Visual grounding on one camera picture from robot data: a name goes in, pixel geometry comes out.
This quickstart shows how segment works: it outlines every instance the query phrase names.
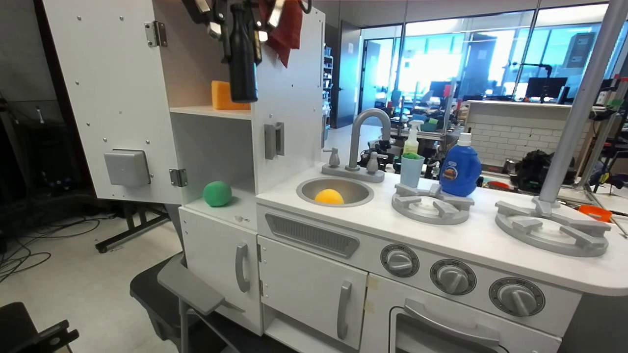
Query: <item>cabinet handle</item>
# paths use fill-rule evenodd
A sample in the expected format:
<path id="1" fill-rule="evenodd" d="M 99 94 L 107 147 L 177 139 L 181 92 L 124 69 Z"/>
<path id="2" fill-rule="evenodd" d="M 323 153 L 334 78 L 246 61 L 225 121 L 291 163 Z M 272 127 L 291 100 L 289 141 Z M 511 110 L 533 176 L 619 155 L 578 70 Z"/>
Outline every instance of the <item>cabinet handle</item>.
<path id="1" fill-rule="evenodd" d="M 346 339 L 348 337 L 348 304 L 350 304 L 350 298 L 352 298 L 352 282 L 346 280 L 340 288 L 340 300 L 338 300 L 338 320 L 336 320 L 336 325 L 338 325 L 338 337 L 340 339 Z"/>
<path id="2" fill-rule="evenodd" d="M 252 282 L 248 278 L 244 278 L 244 263 L 250 257 L 250 245 L 240 245 L 236 249 L 236 280 L 242 292 L 250 292 Z"/>
<path id="3" fill-rule="evenodd" d="M 423 304 L 423 302 L 407 300 L 405 312 L 411 318 L 415 318 L 415 320 L 419 320 L 438 331 L 444 331 L 452 337 L 464 339 L 464 341 L 474 341 L 474 343 L 487 345 L 487 347 L 495 347 L 501 343 L 499 331 L 493 331 L 486 325 L 456 327 L 452 323 L 444 323 L 444 322 L 433 318 L 427 304 Z"/>

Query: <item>spray bottle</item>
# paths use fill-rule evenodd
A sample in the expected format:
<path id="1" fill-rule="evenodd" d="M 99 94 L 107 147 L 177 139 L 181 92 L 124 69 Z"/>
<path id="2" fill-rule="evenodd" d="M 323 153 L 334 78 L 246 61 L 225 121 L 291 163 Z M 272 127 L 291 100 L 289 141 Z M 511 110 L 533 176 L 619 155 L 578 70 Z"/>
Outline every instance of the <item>spray bottle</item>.
<path id="1" fill-rule="evenodd" d="M 425 157 L 419 155 L 419 141 L 417 141 L 417 133 L 421 129 L 423 121 L 411 121 L 411 131 L 409 131 L 409 139 L 405 143 L 405 151 L 401 157 L 401 184 L 409 186 L 409 188 L 417 188 L 419 186 L 419 178 L 425 167 Z"/>

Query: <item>sink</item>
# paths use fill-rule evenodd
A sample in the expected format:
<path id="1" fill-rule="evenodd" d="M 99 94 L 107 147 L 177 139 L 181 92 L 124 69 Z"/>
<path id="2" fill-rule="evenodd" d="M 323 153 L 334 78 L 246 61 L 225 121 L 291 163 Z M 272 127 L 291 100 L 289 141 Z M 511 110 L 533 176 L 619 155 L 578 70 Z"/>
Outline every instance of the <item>sink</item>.
<path id="1" fill-rule="evenodd" d="M 346 204 L 319 204 L 315 198 L 321 190 L 334 188 L 342 194 Z M 330 208 L 352 208 L 368 204 L 374 198 L 374 190 L 366 184 L 344 180 L 344 178 L 315 178 L 299 184 L 297 188 L 299 196 L 307 202 L 319 204 L 319 206 L 330 206 Z"/>

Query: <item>computer monitor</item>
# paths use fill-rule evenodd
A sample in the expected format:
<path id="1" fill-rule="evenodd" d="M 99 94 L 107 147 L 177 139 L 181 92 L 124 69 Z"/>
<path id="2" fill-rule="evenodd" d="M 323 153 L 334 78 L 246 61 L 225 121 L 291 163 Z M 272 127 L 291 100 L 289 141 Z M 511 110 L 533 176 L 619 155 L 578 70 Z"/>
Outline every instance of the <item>computer monitor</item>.
<path id="1" fill-rule="evenodd" d="M 529 80 L 529 90 L 527 96 L 554 96 L 558 98 L 562 88 L 566 86 L 568 76 L 550 76 L 550 78 L 542 78 L 542 76 L 533 76 Z"/>

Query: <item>faucet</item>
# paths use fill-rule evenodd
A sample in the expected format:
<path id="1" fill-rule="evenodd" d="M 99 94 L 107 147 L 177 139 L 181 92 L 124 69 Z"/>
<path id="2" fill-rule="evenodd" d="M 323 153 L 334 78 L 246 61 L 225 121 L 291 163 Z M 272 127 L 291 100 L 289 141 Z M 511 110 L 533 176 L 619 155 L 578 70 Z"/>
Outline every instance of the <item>faucet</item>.
<path id="1" fill-rule="evenodd" d="M 362 125 L 366 123 L 366 120 L 370 120 L 370 118 L 380 118 L 383 139 L 391 139 L 389 114 L 385 114 L 383 110 L 378 110 L 378 108 L 362 112 L 356 118 L 354 127 L 352 127 L 352 151 L 350 151 L 352 155 L 350 155 L 348 171 L 360 171 L 360 167 L 358 167 L 360 131 L 362 131 Z"/>
<path id="2" fill-rule="evenodd" d="M 338 169 L 338 153 L 330 157 L 330 163 L 323 167 L 325 174 L 336 174 L 336 176 L 346 176 L 346 178 L 358 178 L 358 180 L 368 180 L 368 182 L 383 182 L 385 172 L 378 171 L 376 167 L 360 169 L 358 167 L 358 149 L 360 149 L 360 129 L 368 118 L 380 118 L 382 120 L 382 131 L 383 139 L 391 139 L 391 118 L 383 110 L 366 110 L 360 114 L 354 121 L 352 127 L 352 151 L 350 151 L 350 165 L 346 169 Z"/>

